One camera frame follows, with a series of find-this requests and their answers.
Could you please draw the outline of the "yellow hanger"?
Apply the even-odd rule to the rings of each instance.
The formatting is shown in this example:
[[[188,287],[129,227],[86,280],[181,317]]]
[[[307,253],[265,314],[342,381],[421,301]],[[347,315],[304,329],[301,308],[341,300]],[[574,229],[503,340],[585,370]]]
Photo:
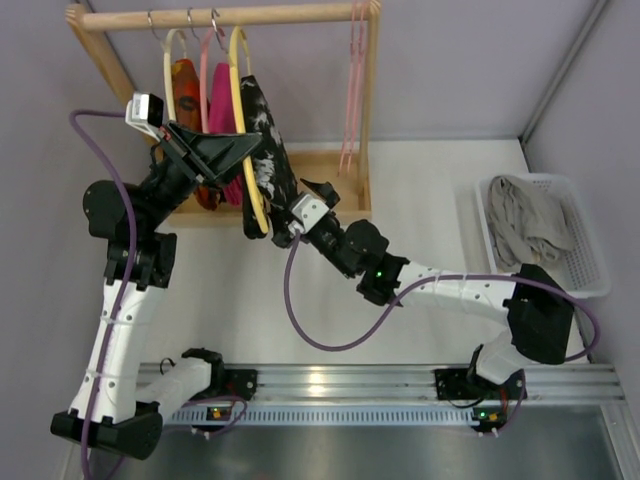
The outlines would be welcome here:
[[[224,62],[214,69],[210,89],[210,106],[204,116],[204,125],[210,133],[247,133],[245,102],[242,99],[239,49],[244,50],[246,72],[251,72],[250,53],[247,38],[241,27],[234,27],[230,41],[217,23],[218,12],[211,11],[212,33],[220,49],[226,55]],[[252,157],[246,157],[239,167],[239,173],[223,189],[225,199],[233,206],[242,207],[243,229],[248,238],[263,238],[269,230],[263,196],[253,172]]]

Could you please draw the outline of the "black white patterned trousers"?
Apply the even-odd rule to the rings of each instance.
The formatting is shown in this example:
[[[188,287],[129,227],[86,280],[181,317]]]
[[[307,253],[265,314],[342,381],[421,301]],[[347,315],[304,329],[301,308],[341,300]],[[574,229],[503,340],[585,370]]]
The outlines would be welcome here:
[[[254,75],[241,79],[240,94],[246,132],[260,133],[263,137],[263,144],[254,151],[251,161],[258,189],[269,204],[272,227],[272,212],[289,211],[299,197],[298,183],[269,104]]]

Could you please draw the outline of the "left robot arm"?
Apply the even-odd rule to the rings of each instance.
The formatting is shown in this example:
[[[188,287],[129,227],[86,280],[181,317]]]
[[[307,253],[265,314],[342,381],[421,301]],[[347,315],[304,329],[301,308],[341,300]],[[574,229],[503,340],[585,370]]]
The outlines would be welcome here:
[[[107,242],[103,306],[78,393],[51,423],[52,434],[83,450],[139,460],[155,450],[176,411],[198,395],[218,395],[226,377],[220,354],[190,348],[149,387],[137,387],[143,346],[177,250],[176,235],[158,228],[198,186],[231,179],[263,142],[258,133],[204,134],[173,121],[155,132],[166,157],[142,182],[124,183],[105,160],[109,179],[85,191],[89,233]]]

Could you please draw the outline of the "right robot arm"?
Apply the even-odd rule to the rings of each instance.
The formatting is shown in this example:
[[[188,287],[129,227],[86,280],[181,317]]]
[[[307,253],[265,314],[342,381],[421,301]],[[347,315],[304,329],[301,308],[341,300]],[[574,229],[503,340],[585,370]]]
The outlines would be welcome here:
[[[333,186],[308,183],[277,210],[276,236],[292,250],[314,247],[338,272],[358,282],[365,300],[383,307],[382,318],[400,306],[424,305],[475,315],[501,325],[500,333],[479,345],[467,380],[501,386],[529,365],[562,365],[574,316],[569,295],[540,266],[523,264],[512,274],[471,274],[438,270],[396,256],[389,241],[366,219],[342,227],[333,208]]]

